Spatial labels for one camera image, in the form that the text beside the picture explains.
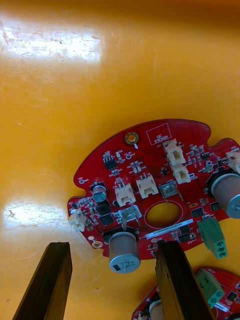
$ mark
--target cylindrical component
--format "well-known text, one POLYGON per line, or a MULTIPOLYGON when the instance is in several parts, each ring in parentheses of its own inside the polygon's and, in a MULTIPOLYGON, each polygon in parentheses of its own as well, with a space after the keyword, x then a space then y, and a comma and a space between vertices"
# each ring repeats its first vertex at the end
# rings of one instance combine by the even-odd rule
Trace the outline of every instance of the cylindrical component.
POLYGON ((240 219, 240 176, 234 173, 217 178, 211 193, 230 218, 240 219))
POLYGON ((164 320, 164 309, 160 300, 150 304, 149 312, 151 320, 164 320))
POLYGON ((117 232, 109 240, 109 266, 118 274, 128 274, 140 266, 136 237, 129 232, 117 232))
POLYGON ((101 203, 107 199, 106 188, 103 185, 96 185, 92 190, 92 197, 97 203, 101 203))

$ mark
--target red circuit board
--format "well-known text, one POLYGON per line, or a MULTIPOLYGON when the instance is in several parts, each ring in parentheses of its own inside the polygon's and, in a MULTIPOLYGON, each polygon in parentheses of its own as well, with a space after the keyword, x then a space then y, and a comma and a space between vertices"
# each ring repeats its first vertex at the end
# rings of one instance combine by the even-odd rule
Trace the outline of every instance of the red circuit board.
POLYGON ((68 201, 68 215, 71 216, 76 208, 81 209, 87 218, 82 234, 95 249, 101 247, 105 257, 109 256, 109 248, 104 235, 121 228, 121 214, 131 208, 137 210, 140 224, 136 219, 131 219, 127 227, 132 228, 137 237, 141 260, 155 257, 158 241, 179 241, 184 251, 201 244, 198 221, 213 217, 218 221, 228 218, 224 210, 214 206, 216 200, 209 194, 207 181, 213 174, 230 169, 227 152, 239 151, 239 145, 230 138, 209 147, 210 135, 208 125, 181 119, 145 122, 115 134, 100 144, 78 168, 74 183, 85 190, 86 196, 75 196, 68 201), (126 137, 132 133, 138 136, 135 145, 126 143, 126 137), (178 184, 173 176, 165 148, 174 139, 183 152, 183 166, 188 170, 190 182, 178 184), (115 163, 113 169, 106 167, 106 159, 111 165, 115 163), (136 181, 149 176, 153 177, 158 192, 142 198, 136 181), (103 184, 106 188, 106 200, 110 207, 107 224, 103 223, 98 204, 93 199, 95 184, 103 184), (119 207, 116 189, 129 184, 135 202, 119 207), (169 196, 167 201, 177 205, 180 213, 171 225, 156 228, 148 223, 147 215, 153 206, 166 201, 160 191, 166 184, 177 188, 177 193, 169 196), (180 227, 183 226, 189 227, 184 231, 185 238, 181 237, 183 232, 180 227))
MULTIPOLYGON (((238 315, 239 318, 240 277, 234 273, 231 273, 223 269, 209 267, 205 267, 203 269, 215 276, 217 281, 221 284, 223 291, 225 292, 221 300, 212 309, 212 312, 215 315, 216 320, 228 320, 230 316, 232 316, 231 318, 234 319, 234 315, 238 315)), ((141 319, 145 308, 152 303, 151 301, 153 301, 154 297, 158 295, 158 293, 158 286, 156 285, 133 312, 131 320, 141 319)))

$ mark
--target green connector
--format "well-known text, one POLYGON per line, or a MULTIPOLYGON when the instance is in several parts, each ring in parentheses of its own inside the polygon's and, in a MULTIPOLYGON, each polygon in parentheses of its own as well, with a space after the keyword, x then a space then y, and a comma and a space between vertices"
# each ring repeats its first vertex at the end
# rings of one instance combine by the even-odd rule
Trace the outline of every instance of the green connector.
POLYGON ((211 250, 218 259, 228 255, 224 234, 215 217, 198 222, 198 228, 208 250, 211 250))
POLYGON ((209 308, 212 309, 225 295, 225 292, 214 275, 203 269, 196 276, 196 279, 203 291, 203 295, 207 300, 209 308))

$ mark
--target yellow surface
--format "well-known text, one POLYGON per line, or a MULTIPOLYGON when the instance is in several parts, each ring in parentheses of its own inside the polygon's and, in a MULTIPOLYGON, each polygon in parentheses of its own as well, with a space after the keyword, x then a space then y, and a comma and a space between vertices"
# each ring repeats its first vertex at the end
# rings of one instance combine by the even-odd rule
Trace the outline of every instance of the yellow surface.
MULTIPOLYGON (((12 318, 53 241, 71 246, 65 320, 130 319, 156 283, 155 261, 114 274, 101 249, 71 230, 74 173, 104 139, 153 119, 200 120, 211 143, 240 142, 238 1, 221 12, 157 1, 13 2, 0 2, 0 319, 12 318)), ((240 221, 221 226, 229 257, 217 261, 202 244, 186 253, 194 268, 239 271, 240 221)))

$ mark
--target capacitor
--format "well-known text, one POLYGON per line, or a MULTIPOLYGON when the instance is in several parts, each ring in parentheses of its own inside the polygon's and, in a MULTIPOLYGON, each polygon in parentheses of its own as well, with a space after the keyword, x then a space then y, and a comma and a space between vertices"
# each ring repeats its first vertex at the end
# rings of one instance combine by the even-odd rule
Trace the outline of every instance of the capacitor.
POLYGON ((149 306, 151 320, 164 319, 164 309, 160 300, 154 301, 149 306))
POLYGON ((96 185, 92 190, 92 197, 97 203, 107 199, 107 191, 103 185, 96 185))
POLYGON ((230 218, 240 219, 240 176, 234 173, 217 178, 211 193, 230 218))
POLYGON ((128 274, 140 266, 136 237, 130 232, 117 232, 109 243, 109 266, 118 274, 128 274))

